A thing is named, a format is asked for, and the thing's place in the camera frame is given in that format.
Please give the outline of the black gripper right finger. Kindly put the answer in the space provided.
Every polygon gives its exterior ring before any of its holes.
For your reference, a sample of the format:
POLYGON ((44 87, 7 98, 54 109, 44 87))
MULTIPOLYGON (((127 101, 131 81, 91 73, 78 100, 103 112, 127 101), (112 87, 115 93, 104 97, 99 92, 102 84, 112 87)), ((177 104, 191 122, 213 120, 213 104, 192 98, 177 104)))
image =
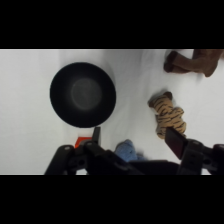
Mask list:
POLYGON ((206 169, 211 175, 224 175, 224 144, 209 148, 194 139, 186 139, 174 128, 168 128, 165 143, 181 161, 178 175, 200 175, 206 169))

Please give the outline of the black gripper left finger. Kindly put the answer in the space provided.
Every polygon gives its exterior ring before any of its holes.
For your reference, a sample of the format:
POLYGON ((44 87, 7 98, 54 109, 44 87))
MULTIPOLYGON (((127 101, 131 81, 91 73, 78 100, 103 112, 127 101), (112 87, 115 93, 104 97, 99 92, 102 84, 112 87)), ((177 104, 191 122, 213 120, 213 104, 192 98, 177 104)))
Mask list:
POLYGON ((90 138, 79 145, 62 145, 53 155, 46 175, 76 175, 84 169, 90 175, 114 173, 114 154, 100 146, 101 128, 95 127, 90 138))

